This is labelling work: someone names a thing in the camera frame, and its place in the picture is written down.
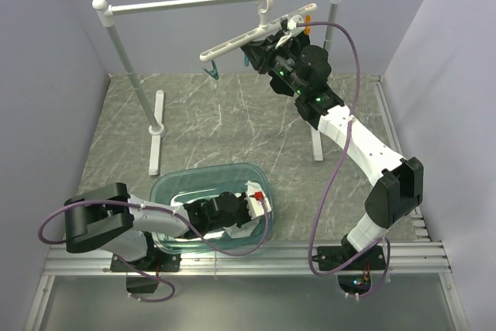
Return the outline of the white underwear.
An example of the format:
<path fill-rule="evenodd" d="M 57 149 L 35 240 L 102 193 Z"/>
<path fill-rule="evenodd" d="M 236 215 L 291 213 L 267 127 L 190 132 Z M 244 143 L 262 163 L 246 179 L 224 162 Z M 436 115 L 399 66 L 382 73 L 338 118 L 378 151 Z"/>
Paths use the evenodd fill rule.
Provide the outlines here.
<path fill-rule="evenodd" d="M 192 199 L 189 202 L 181 202 L 178 200 L 178 197 L 174 197 L 171 204 L 174 207 L 184 207 L 191 224 L 207 240 L 221 237 L 229 237 L 231 239 L 247 238 L 251 236 L 259 224 L 265 223 L 265 216 L 270 214 L 252 219 L 251 222 L 246 223 L 241 228 L 235 226 L 236 210 L 238 207 L 237 198 L 246 198 L 246 183 L 238 191 L 225 190 L 216 196 L 202 196 Z"/>

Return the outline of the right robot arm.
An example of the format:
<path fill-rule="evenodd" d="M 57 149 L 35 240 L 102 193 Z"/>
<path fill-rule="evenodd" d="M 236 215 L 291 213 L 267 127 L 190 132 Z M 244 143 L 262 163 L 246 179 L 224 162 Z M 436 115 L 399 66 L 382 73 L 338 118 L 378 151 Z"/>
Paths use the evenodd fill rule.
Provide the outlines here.
<path fill-rule="evenodd" d="M 424 167 L 381 142 L 329 87 L 332 68 L 325 49 L 305 34 L 285 43 L 282 37 L 276 33 L 241 49 L 258 74 L 270 76 L 273 91 L 294 97 L 299 115 L 345 150 L 367 176 L 372 190 L 365 213 L 342 241 L 343 263 L 357 269 L 369 258 L 367 246 L 422 203 Z"/>

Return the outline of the white plastic clip hanger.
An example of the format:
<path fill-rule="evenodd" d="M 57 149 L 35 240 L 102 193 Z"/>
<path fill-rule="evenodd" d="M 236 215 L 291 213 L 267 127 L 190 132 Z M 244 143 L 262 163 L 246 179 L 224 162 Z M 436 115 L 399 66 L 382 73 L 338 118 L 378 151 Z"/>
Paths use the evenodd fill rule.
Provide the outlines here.
<path fill-rule="evenodd" d="M 244 46 L 249 42 L 269 36 L 280 30 L 282 31 L 283 27 L 281 26 L 281 23 L 289 20 L 292 16 L 300 14 L 305 21 L 305 17 L 310 16 L 318 8 L 315 3 L 310 3 L 299 9 L 296 9 L 295 11 L 282 15 L 278 19 L 269 21 L 267 14 L 273 6 L 274 0 L 256 1 L 256 4 L 260 19 L 258 27 L 202 52 L 199 55 L 199 59 L 202 63 L 207 63 L 216 58 L 219 58 L 227 53 L 234 51 L 237 48 L 240 48 L 241 46 Z"/>

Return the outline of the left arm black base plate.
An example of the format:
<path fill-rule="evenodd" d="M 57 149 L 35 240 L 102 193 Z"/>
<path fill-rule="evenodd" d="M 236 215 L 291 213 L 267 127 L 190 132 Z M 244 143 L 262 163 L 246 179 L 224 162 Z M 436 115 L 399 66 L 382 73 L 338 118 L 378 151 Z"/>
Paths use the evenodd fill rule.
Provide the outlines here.
<path fill-rule="evenodd" d="M 130 298 L 140 302 L 158 303 L 165 302 L 174 296 L 176 292 L 174 285 L 162 274 L 177 273 L 180 262 L 180 254 L 169 254 L 161 250 L 148 253 L 145 257 L 133 262 L 124 261 L 114 254 L 109 271 L 126 274 L 126 291 Z M 163 298 L 153 298 L 161 285 L 168 287 L 169 293 Z"/>

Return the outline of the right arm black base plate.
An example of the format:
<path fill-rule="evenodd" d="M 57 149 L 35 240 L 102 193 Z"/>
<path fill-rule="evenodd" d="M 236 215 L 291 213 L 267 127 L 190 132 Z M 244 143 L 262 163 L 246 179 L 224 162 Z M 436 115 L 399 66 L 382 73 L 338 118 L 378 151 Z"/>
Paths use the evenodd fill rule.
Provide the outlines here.
<path fill-rule="evenodd" d="M 312 261 L 317 263 L 319 270 L 344 271 L 339 274 L 339 288 L 346 297 L 353 296 L 361 299 L 374 293 L 388 278 L 391 262 L 391 245 L 383 247 L 376 244 L 361 255 L 350 245 L 319 246 Z"/>

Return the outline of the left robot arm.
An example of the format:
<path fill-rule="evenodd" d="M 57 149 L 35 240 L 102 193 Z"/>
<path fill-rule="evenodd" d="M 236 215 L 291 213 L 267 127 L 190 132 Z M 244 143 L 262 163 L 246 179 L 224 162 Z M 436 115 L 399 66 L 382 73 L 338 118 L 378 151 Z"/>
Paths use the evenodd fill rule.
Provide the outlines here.
<path fill-rule="evenodd" d="M 64 213 L 66 249 L 86 253 L 97 249 L 116 253 L 140 271 L 149 270 L 157 252 L 147 239 L 148 233 L 190 240 L 196 230 L 207 236 L 219 229 L 249 236 L 257 224 L 251 216 L 244 193 L 223 192 L 212 198 L 178 205 L 161 205 L 131 195 L 123 183 L 77 195 L 65 202 L 96 201 Z"/>

